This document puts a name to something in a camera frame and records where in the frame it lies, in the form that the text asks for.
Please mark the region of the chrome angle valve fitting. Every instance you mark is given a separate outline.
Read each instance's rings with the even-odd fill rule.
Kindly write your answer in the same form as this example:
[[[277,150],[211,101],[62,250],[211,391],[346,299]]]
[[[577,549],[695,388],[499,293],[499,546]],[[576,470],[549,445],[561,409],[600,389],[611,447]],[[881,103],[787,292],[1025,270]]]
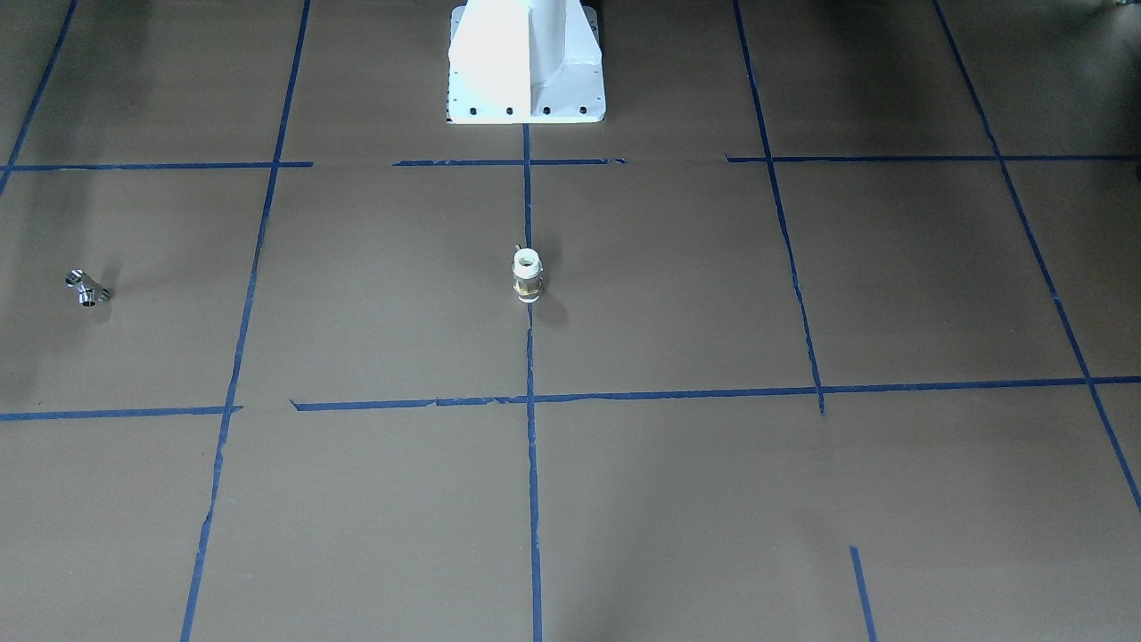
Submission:
[[[71,269],[64,277],[64,282],[68,289],[75,290],[78,304],[81,304],[82,308],[97,308],[99,304],[110,303],[111,290],[103,287],[83,269]]]

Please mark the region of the brown paper table cover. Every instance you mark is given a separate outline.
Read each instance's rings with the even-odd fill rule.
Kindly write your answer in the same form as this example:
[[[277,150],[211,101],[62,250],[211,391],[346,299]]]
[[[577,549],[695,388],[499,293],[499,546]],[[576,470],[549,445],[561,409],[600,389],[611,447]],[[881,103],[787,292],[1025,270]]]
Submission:
[[[1136,641],[1136,1],[453,8],[5,1],[5,641]]]

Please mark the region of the white mount base plate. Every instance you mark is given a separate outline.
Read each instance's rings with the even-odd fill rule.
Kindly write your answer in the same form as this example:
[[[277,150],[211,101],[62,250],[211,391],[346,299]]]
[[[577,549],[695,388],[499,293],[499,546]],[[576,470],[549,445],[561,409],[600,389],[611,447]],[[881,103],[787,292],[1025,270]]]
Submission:
[[[447,57],[446,117],[456,125],[596,123],[606,115],[594,5],[458,5]]]

